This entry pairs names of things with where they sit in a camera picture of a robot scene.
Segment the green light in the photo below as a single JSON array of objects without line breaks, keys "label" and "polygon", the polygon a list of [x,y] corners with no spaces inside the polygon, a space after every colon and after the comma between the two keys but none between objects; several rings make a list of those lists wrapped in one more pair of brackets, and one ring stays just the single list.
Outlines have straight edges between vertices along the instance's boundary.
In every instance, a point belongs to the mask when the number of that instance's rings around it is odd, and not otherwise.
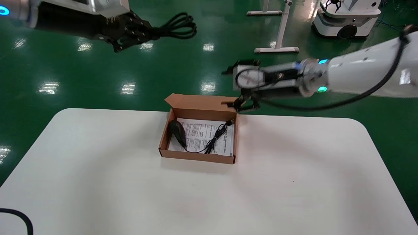
[{"label": "green light", "polygon": [[318,92],[319,93],[324,93],[324,92],[326,92],[327,89],[328,89],[327,87],[320,87],[320,88],[318,88]]}]

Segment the green floor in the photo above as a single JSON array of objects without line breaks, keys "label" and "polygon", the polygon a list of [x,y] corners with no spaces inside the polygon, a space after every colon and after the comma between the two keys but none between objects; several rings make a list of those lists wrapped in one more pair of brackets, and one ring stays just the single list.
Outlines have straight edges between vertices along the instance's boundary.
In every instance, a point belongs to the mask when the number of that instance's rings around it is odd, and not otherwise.
[{"label": "green floor", "polygon": [[[405,0],[388,2],[386,22],[418,23],[418,9],[411,10]],[[131,0],[131,8],[153,26],[178,12],[190,13],[198,34],[184,41],[163,38],[119,54],[100,41],[33,31],[0,20],[0,154],[7,155],[0,161],[0,184],[60,110],[168,111],[164,98],[171,93],[237,96],[231,89],[232,79],[220,75],[237,59],[256,58],[267,66],[306,57],[330,58],[397,36],[390,27],[379,25],[366,41],[318,38],[310,30],[317,1],[295,0],[283,45],[298,46],[300,53],[256,55],[255,47],[269,47],[275,41],[280,22],[280,17],[245,15],[261,5],[262,0]],[[271,9],[282,6],[282,1],[270,2]],[[349,96],[325,93],[287,102],[317,105]],[[264,106],[252,114],[353,118],[361,122],[418,218],[418,100],[369,97],[325,112]]]}]

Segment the metal stand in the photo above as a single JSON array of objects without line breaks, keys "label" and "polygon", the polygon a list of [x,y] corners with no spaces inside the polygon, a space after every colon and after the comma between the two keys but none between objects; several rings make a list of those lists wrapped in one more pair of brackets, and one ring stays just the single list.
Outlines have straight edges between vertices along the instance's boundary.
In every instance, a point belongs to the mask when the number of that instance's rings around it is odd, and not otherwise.
[{"label": "metal stand", "polygon": [[285,0],[285,11],[283,12],[282,20],[280,21],[279,33],[274,48],[256,48],[254,53],[264,52],[299,52],[298,47],[282,47],[283,35],[285,34],[286,23],[289,16],[289,9],[292,5],[292,0]]},{"label": "metal stand", "polygon": [[263,11],[249,11],[247,15],[281,15],[281,10],[267,10],[268,0],[264,0]]}]

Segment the box lid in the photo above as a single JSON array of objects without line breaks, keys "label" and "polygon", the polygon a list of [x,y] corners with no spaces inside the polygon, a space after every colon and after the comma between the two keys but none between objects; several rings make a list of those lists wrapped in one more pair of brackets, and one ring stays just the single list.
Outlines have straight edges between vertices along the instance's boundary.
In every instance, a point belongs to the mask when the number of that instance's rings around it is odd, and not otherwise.
[{"label": "box lid", "polygon": [[222,102],[234,102],[236,97],[171,94],[165,101],[174,109],[195,109],[235,112]]}]

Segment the stand base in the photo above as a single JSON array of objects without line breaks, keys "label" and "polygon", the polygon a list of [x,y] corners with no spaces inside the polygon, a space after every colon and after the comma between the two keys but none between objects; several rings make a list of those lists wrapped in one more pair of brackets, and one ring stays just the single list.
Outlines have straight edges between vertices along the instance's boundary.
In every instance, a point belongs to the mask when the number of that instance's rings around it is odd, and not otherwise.
[{"label": "stand base", "polygon": [[268,10],[268,11],[249,11],[247,15],[282,15],[283,11],[281,10]]},{"label": "stand base", "polygon": [[256,48],[254,53],[266,53],[266,52],[299,52],[298,47],[280,47],[278,49],[274,48]]}]

